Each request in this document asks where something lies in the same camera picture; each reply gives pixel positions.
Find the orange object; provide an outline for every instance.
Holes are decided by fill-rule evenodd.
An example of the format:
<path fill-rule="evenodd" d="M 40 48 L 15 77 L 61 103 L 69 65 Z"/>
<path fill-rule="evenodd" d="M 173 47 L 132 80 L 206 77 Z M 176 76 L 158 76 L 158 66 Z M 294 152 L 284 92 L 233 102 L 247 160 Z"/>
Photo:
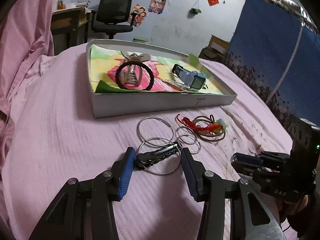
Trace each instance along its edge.
<path fill-rule="evenodd" d="M 206 131 L 206 132 L 214 132 L 216 133 L 215 131 L 220 131 L 221 129 L 221 124 L 217 123 L 217 122 L 214 122 L 214 123 L 209 123 L 208 126 L 206 127 L 201 127 L 200 125 L 196 125 L 194 124 L 189 118 L 187 117 L 184 117 L 182 118 L 182 121 L 179 120 L 179 116 L 180 114 L 178 114 L 176 116 L 177 120 L 182 123 L 183 125 L 189 127 L 191 130 L 193 131 L 197 131 L 197 132 L 201 132 L 201 131 Z"/>
<path fill-rule="evenodd" d="M 63 10 L 65 8 L 66 8 L 66 5 L 62 2 L 62 0 L 59 0 L 57 10 Z"/>

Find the white box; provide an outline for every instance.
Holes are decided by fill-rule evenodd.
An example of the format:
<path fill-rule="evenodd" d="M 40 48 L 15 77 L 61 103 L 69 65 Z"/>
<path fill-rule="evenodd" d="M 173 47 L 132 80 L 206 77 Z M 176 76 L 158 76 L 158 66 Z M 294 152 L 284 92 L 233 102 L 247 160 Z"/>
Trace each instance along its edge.
<path fill-rule="evenodd" d="M 156 57 L 167 57 L 175 60 L 181 60 L 182 58 L 188 57 L 188 55 L 170 49 L 132 41 L 91 40 L 87 45 L 88 83 L 92 99 L 93 116 L 95 118 L 202 106 L 230 105 L 237 96 L 237 94 L 214 73 L 212 73 L 212 75 L 224 95 L 192 94 L 187 92 L 95 93 L 90 85 L 90 53 L 93 44 L 106 49 L 148 53 Z"/>

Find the chair backrest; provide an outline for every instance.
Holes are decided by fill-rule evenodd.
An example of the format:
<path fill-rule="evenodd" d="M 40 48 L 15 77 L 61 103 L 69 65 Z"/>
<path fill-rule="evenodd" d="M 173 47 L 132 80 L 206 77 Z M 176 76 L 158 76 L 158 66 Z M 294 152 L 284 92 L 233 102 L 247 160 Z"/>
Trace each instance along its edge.
<path fill-rule="evenodd" d="M 126 22 L 130 15 L 132 0 L 100 0 L 96 21 L 105 24 Z"/>

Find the hand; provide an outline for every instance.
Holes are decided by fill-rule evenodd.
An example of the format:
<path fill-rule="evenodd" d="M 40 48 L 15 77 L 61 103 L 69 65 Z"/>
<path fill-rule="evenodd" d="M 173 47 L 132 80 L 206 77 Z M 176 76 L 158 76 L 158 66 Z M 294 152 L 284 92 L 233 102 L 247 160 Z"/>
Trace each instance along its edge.
<path fill-rule="evenodd" d="M 308 195 L 305 195 L 303 199 L 301 199 L 297 203 L 291 203 L 277 198 L 276 202 L 279 214 L 282 214 L 280 220 L 284 221 L 287 218 L 287 216 L 292 216 L 295 213 L 302 211 L 307 206 L 308 200 Z"/>

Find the metal screw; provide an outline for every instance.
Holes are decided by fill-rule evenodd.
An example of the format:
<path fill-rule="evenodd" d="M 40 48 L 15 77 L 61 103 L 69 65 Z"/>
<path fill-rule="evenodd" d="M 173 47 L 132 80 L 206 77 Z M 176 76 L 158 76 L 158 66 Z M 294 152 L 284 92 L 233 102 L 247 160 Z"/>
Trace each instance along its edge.
<path fill-rule="evenodd" d="M 110 177 L 112 175 L 112 172 L 111 171 L 105 171 L 103 174 L 103 177 Z"/>
<path fill-rule="evenodd" d="M 213 177 L 213 176 L 214 176 L 213 171 L 205 171 L 204 174 L 205 174 L 205 176 L 207 176 L 207 177 Z"/>
<path fill-rule="evenodd" d="M 243 185 L 248 185 L 249 181 L 247 179 L 241 178 L 240 179 L 240 183 L 243 184 Z"/>
<path fill-rule="evenodd" d="M 76 178 L 71 178 L 71 179 L 68 179 L 68 184 L 69 185 L 73 185 L 77 182 L 77 179 Z"/>

